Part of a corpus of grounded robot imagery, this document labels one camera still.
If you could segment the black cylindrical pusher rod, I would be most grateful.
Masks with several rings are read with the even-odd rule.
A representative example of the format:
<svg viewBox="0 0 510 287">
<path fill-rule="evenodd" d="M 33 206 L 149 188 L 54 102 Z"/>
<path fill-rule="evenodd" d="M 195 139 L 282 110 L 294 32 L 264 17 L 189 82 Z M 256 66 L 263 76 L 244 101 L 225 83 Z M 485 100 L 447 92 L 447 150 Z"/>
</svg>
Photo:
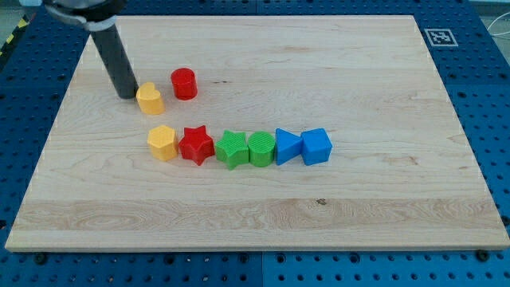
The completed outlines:
<svg viewBox="0 0 510 287">
<path fill-rule="evenodd" d="M 116 25 L 91 32 L 91 36 L 117 96 L 125 100 L 135 98 L 139 86 Z"/>
</svg>

